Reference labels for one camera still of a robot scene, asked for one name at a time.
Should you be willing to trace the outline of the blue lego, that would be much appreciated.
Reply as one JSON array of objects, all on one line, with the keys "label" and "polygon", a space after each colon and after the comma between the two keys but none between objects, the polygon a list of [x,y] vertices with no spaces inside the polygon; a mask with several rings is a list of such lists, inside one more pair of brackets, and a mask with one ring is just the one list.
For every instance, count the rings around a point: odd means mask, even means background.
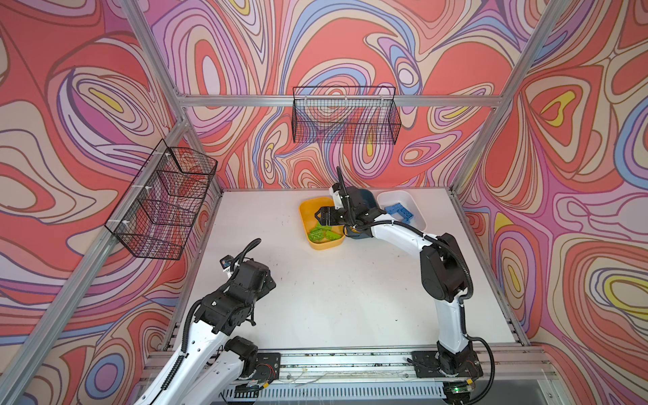
[{"label": "blue lego", "polygon": [[404,224],[410,224],[414,215],[403,206],[403,204],[396,203],[385,207],[385,211],[394,219]]}]

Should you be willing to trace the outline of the green lego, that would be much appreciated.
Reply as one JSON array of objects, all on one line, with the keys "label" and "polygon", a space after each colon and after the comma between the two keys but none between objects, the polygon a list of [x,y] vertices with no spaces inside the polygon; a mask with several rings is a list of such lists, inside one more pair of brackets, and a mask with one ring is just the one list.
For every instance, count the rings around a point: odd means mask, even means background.
[{"label": "green lego", "polygon": [[343,237],[343,235],[336,233],[334,231],[325,231],[324,237],[327,241],[337,241],[340,240]]},{"label": "green lego", "polygon": [[325,231],[330,231],[330,228],[318,225],[318,226],[316,226],[315,228],[311,229],[308,232],[307,237],[308,237],[309,241],[311,241],[313,243],[319,243],[320,241],[325,240],[325,237],[324,237],[324,232]]}]

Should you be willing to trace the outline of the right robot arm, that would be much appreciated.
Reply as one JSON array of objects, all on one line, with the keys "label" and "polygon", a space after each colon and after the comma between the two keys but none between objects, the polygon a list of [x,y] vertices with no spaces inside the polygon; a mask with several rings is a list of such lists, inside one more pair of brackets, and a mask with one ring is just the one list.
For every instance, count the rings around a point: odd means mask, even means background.
[{"label": "right robot arm", "polygon": [[340,225],[345,231],[386,241],[420,259],[420,280],[435,300],[440,327],[436,344],[440,373],[459,376],[466,371],[472,378],[482,376],[474,343],[485,341],[467,333],[465,316],[465,301],[473,297],[474,283],[455,237],[427,234],[384,209],[369,207],[356,187],[337,182],[329,192],[333,205],[315,214],[321,225]]}]

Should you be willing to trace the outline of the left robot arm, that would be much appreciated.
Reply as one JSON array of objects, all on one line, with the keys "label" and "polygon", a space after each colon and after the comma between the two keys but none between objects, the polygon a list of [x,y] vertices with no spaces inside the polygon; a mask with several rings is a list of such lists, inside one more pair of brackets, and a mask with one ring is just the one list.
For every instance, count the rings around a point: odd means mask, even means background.
[{"label": "left robot arm", "polygon": [[209,404],[253,376],[258,346],[233,332],[254,322],[256,303],[275,287],[268,266],[251,259],[236,264],[224,285],[192,305],[179,348],[135,403]]}]

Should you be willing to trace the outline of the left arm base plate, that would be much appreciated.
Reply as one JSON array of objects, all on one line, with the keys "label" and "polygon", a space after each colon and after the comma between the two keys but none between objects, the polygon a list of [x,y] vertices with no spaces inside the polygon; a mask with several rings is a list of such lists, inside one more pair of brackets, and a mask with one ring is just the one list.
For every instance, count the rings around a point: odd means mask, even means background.
[{"label": "left arm base plate", "polygon": [[272,382],[280,376],[282,354],[279,352],[261,352],[255,359],[244,360],[240,380]]}]

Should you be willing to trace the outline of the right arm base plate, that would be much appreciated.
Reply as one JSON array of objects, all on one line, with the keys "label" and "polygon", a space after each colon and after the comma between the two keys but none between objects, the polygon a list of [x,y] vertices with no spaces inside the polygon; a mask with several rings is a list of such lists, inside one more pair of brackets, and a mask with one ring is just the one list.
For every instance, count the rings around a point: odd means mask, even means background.
[{"label": "right arm base plate", "polygon": [[447,351],[413,351],[407,359],[418,378],[477,380],[484,375],[479,358],[471,348],[458,354]]}]

